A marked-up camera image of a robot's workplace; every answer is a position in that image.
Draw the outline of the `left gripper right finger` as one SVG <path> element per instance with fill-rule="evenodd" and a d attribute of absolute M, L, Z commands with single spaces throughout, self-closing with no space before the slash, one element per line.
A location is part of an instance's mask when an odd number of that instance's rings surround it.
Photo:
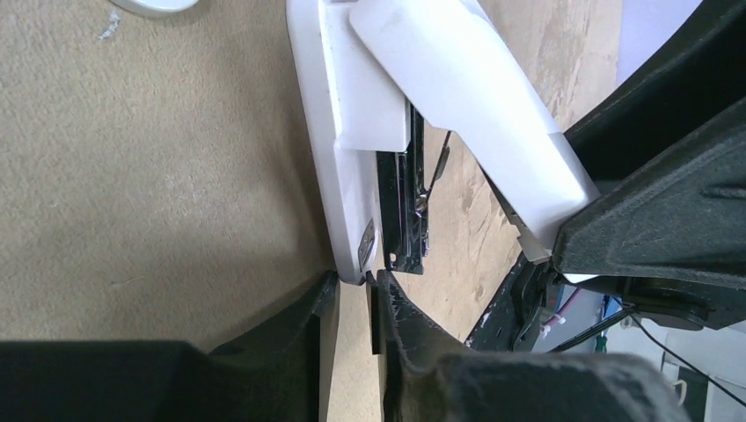
<path fill-rule="evenodd" d="M 669 382 L 625 354 L 479 352 L 381 270 L 367 276 L 385 421 L 685 421 Z"/>

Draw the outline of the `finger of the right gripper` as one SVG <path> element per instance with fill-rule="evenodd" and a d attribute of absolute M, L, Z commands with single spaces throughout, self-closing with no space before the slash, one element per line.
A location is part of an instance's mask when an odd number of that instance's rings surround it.
<path fill-rule="evenodd" d="M 568 220 L 554 264 L 660 325 L 745 319 L 745 104 L 737 101 Z"/>

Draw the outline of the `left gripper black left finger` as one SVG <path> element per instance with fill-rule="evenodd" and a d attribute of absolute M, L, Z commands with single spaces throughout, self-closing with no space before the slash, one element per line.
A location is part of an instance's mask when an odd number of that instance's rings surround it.
<path fill-rule="evenodd" d="M 5 341 L 4 421 L 322 421 L 339 279 L 206 353 L 175 340 Z"/>

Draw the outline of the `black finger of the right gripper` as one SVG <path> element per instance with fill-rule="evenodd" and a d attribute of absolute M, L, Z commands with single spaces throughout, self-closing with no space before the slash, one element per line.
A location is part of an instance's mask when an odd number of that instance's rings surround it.
<path fill-rule="evenodd" d="M 721 113 L 745 122 L 745 3 L 704 1 L 565 136 L 597 180 L 621 180 Z"/>

